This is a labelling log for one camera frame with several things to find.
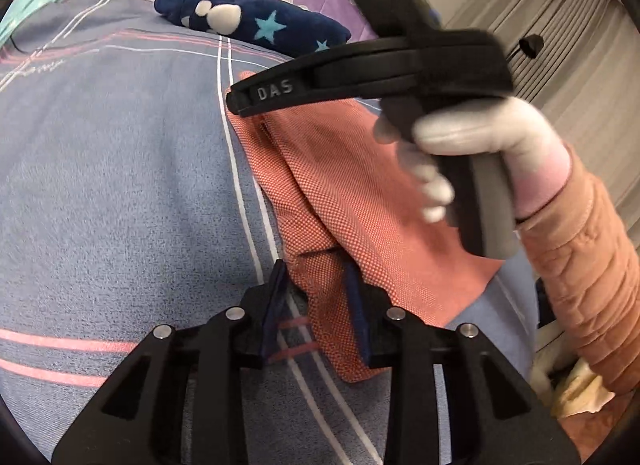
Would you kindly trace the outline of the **right white gloved hand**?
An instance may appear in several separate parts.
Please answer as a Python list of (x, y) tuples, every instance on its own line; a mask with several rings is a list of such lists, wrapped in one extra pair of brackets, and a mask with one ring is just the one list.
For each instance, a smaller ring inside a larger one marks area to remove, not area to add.
[(434, 224), (458, 192), (444, 175), (447, 158), (495, 154), (508, 175), (513, 216), (525, 219), (546, 206), (565, 186), (572, 161), (547, 118), (515, 97), (473, 100), (418, 118), (410, 142), (380, 115), (373, 126), (379, 144), (395, 144), (399, 165), (424, 195), (422, 215)]

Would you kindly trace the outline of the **right forearm salmon sleeve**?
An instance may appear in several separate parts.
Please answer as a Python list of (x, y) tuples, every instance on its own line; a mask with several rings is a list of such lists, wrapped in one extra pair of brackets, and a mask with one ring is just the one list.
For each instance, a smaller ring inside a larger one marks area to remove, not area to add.
[(518, 231), (576, 352), (623, 395), (639, 386), (639, 256), (604, 183), (565, 149), (566, 184)]

